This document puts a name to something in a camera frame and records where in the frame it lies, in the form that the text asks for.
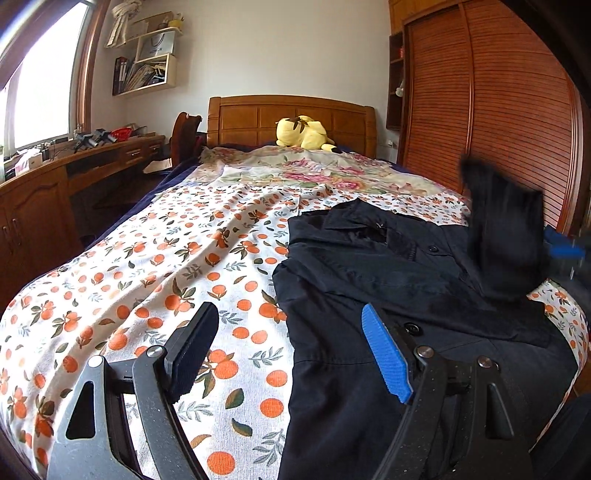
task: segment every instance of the black button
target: black button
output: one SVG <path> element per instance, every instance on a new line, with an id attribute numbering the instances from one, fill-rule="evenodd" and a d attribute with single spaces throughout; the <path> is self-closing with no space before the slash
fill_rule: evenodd
<path id="1" fill-rule="evenodd" d="M 419 325 L 415 325 L 414 323 L 405 323 L 404 329 L 413 337 L 418 337 L 423 334 L 423 329 L 419 327 Z"/>

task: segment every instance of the stuffed animal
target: stuffed animal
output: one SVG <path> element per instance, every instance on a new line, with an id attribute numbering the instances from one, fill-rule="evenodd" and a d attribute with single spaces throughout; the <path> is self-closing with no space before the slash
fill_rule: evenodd
<path id="1" fill-rule="evenodd" d="M 280 147 L 301 147 L 306 150 L 326 150 L 342 153 L 327 135 L 320 122 L 309 116 L 282 118 L 277 122 L 277 145 Z"/>

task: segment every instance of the black cloth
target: black cloth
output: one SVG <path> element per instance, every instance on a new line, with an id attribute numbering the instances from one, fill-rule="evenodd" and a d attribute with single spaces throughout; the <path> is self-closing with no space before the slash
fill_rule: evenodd
<path id="1" fill-rule="evenodd" d="M 463 158 L 460 171 L 472 194 L 467 251 L 477 267 L 480 292 L 492 299 L 520 299 L 548 273 L 544 195 L 475 158 Z"/>
<path id="2" fill-rule="evenodd" d="M 483 299 L 467 228 L 395 215 L 360 200 L 289 221 L 288 258 L 273 274 L 294 346 L 290 425 L 279 479 L 372 477 L 400 423 L 361 328 L 366 303 L 412 322 L 443 356 L 501 366 L 530 445 L 577 365 L 543 304 Z"/>
<path id="3" fill-rule="evenodd" d="M 591 477 L 591 394 L 566 403 L 531 451 L 535 480 Z"/>

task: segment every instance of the blue gripper pad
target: blue gripper pad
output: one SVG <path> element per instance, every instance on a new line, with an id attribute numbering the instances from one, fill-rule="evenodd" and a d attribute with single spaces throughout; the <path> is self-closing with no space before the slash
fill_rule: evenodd
<path id="1" fill-rule="evenodd" d="M 413 394 L 408 380 L 408 363 L 370 304 L 363 307 L 361 326 L 388 391 L 400 402 L 407 403 Z"/>

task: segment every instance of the chair backrest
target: chair backrest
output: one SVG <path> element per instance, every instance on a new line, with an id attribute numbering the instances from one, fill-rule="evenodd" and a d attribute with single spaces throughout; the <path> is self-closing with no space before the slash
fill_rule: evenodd
<path id="1" fill-rule="evenodd" d="M 170 137 L 170 158 L 173 168 L 182 161 L 193 156 L 197 129 L 201 124 L 201 116 L 191 116 L 187 112 L 179 113 Z"/>

